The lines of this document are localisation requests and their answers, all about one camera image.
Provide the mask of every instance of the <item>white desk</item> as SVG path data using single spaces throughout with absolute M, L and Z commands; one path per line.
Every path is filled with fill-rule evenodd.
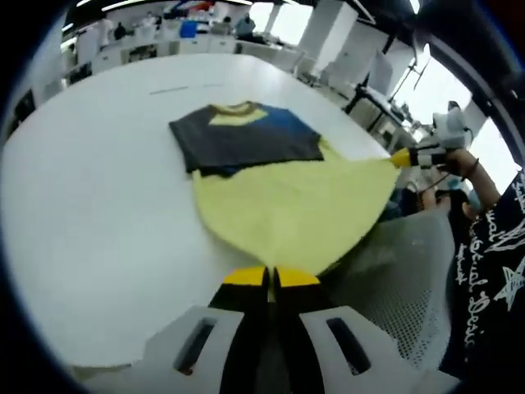
M 347 158 L 387 156 L 313 89 L 254 57 L 226 54 L 92 76 L 8 140 L 0 191 L 13 283 L 65 362 L 137 360 L 155 332 L 207 305 L 233 268 L 256 264 L 205 230 L 168 127 L 208 103 L 246 99 L 289 108 Z

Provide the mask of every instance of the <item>white chair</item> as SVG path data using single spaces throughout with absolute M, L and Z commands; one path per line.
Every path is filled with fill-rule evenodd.
M 322 282 L 386 331 L 417 369 L 437 369 L 450 339 L 446 302 L 454 239 L 441 209 L 376 225 Z
M 364 82 L 355 87 L 355 95 L 350 103 L 343 108 L 343 110 L 350 114 L 357 103 L 362 99 L 366 99 L 381 110 L 381 114 L 387 115 L 398 127 L 403 125 L 403 119 L 399 119 L 391 110 L 391 105 L 388 103 L 388 89 L 392 81 L 393 68 L 386 55 L 380 51 L 372 59 L 370 72 Z M 371 131 L 376 123 L 379 121 L 378 116 L 367 128 Z
M 208 53 L 233 53 L 235 39 L 233 37 L 210 37 Z
M 279 49 L 275 49 L 263 44 L 249 43 L 247 41 L 238 41 L 241 46 L 241 53 L 244 55 L 251 55 L 257 59 L 264 60 L 271 63 L 276 56 Z
M 97 57 L 98 52 L 100 52 L 98 37 L 98 29 L 95 28 L 89 29 L 79 35 L 79 38 L 76 40 L 76 53 L 79 66 L 89 63 Z
M 295 68 L 304 56 L 304 52 L 299 50 L 281 49 L 276 51 L 272 64 L 284 72 L 295 73 Z
M 91 71 L 96 75 L 105 70 L 122 65 L 122 55 L 119 48 L 105 50 L 98 54 L 98 56 L 91 62 Z
M 181 39 L 179 53 L 207 53 L 209 37 L 197 37 L 194 39 Z

